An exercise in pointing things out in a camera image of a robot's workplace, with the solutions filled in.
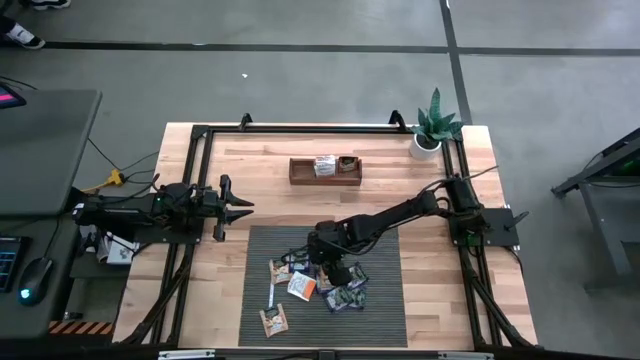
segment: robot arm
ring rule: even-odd
[[[481,231],[486,222],[469,179],[454,177],[439,181],[433,190],[425,188],[416,197],[375,215],[355,215],[335,222],[323,221],[307,237],[306,249],[311,263],[321,265],[335,285],[345,285],[351,281],[348,269],[342,265],[344,255],[364,255],[376,245],[382,234],[394,227],[423,216],[456,216],[459,223],[471,231]],[[438,206],[435,191],[444,186],[447,203],[453,209]]]
[[[213,237],[224,241],[224,225],[253,213],[230,210],[227,205],[253,206],[234,196],[231,179],[222,175],[220,192],[211,187],[173,183],[142,197],[89,196],[76,205],[72,217],[78,225],[95,225],[135,242],[193,244],[202,236],[205,218],[218,219]]]

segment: gray rug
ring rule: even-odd
[[[385,233],[368,254],[345,258],[345,266],[360,262],[369,276],[367,305],[362,311],[330,313],[320,294],[307,303],[275,286],[289,330],[267,338],[259,311],[269,305],[269,259],[306,243],[311,227],[253,226],[249,235],[242,299],[240,346],[278,347],[406,347],[398,231]]]

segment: gray floor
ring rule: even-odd
[[[633,0],[449,6],[459,46],[640,47],[640,5]],[[84,0],[66,11],[18,16],[55,41],[447,44],[436,0]],[[640,124],[638,60],[461,57],[473,123],[490,126],[507,201],[531,211],[519,225],[525,281],[540,344],[550,349],[640,354],[640,296],[584,292],[584,282],[610,271],[607,256],[580,196],[560,201],[549,192]],[[427,105],[436,86],[445,107],[458,110],[449,56],[437,54],[3,49],[0,75],[43,89],[102,90],[92,138],[118,164],[157,149],[168,121],[237,122],[248,111],[260,122],[383,123],[399,109],[415,122],[416,108]],[[109,169],[89,148],[77,186],[104,181]],[[113,300],[93,298],[89,316],[113,316]]]

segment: black desk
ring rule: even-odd
[[[0,220],[0,231],[24,223],[33,218]],[[42,257],[56,227],[56,219],[49,217],[39,220],[6,235],[28,236],[33,240],[20,263],[16,279],[10,293],[0,294],[0,339],[35,339],[48,333],[49,321],[60,319],[64,313],[71,281],[69,271],[78,244],[78,226],[70,215],[60,218],[48,257],[53,259],[53,270],[49,278],[46,297],[38,305],[28,307],[18,303],[18,280],[27,264]]]
[[[0,110],[0,215],[61,214],[93,126],[96,90],[20,91]]]

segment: shoe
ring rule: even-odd
[[[20,44],[20,46],[25,49],[38,50],[42,49],[46,44],[44,40],[33,35],[27,29],[20,26],[20,24],[16,24],[6,35],[9,39]]]
[[[31,7],[35,10],[64,9],[71,6],[71,0],[31,0]]]

